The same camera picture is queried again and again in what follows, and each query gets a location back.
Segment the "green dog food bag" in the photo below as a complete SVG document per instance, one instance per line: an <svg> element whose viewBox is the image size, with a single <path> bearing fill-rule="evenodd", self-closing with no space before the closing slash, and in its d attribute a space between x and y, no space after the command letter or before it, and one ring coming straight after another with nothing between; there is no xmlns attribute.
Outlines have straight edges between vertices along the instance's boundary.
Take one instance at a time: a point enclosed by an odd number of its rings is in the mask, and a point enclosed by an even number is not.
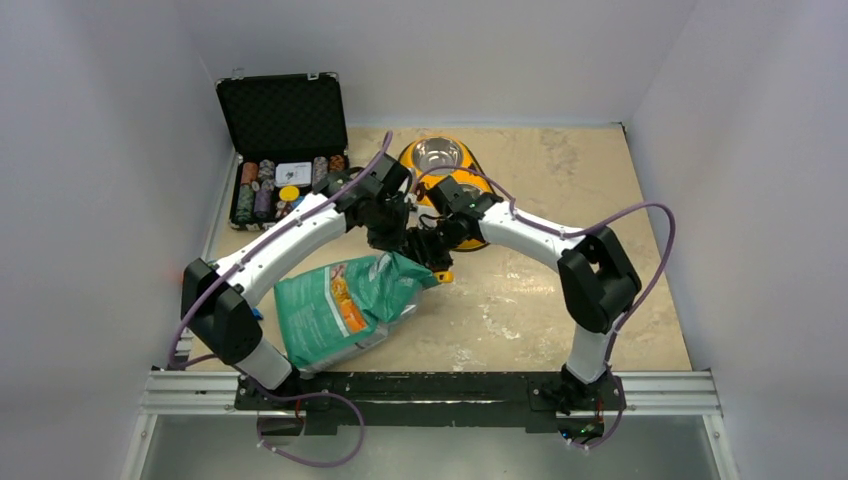
<svg viewBox="0 0 848 480"><path fill-rule="evenodd" d="M274 286L283 346L309 378L385 341L439 284L426 267L394 252L325 265Z"/></svg>

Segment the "yellow plastic scoop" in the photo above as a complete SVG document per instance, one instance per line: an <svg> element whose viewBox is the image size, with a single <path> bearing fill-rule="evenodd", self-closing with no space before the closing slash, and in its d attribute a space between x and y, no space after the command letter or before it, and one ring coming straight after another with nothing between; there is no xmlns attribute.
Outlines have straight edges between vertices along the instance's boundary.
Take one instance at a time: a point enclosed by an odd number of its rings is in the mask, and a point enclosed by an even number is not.
<svg viewBox="0 0 848 480"><path fill-rule="evenodd" d="M433 275L441 284L452 283L454 281L454 274L447 270L434 272Z"/></svg>

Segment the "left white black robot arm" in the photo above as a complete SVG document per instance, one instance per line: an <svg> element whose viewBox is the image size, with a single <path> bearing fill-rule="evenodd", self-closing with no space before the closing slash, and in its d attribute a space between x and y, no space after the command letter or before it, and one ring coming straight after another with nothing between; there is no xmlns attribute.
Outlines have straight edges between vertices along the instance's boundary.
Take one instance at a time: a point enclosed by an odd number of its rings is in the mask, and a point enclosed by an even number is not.
<svg viewBox="0 0 848 480"><path fill-rule="evenodd" d="M380 153L355 175L331 172L283 220L235 253L184 270L181 325L224 364L259 383L272 408L297 399L296 367L263 336L254 307L274 284L323 245L366 225L397 232L392 200L410 171Z"/></svg>

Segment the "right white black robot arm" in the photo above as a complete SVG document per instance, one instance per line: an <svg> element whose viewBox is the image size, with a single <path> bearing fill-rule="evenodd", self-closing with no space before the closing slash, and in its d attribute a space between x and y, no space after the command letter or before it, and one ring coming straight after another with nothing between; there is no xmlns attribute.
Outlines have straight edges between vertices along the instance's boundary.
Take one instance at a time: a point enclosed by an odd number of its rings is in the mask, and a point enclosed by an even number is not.
<svg viewBox="0 0 848 480"><path fill-rule="evenodd" d="M585 232L520 210L493 193L477 196L445 177L426 192L438 213L434 225L407 230L402 253L434 272L452 265L451 250L467 240L502 246L557 273L564 302L575 321L571 352L563 366L561 392L584 407L601 391L615 324L642 289L642 282L616 234L608 227Z"/></svg>

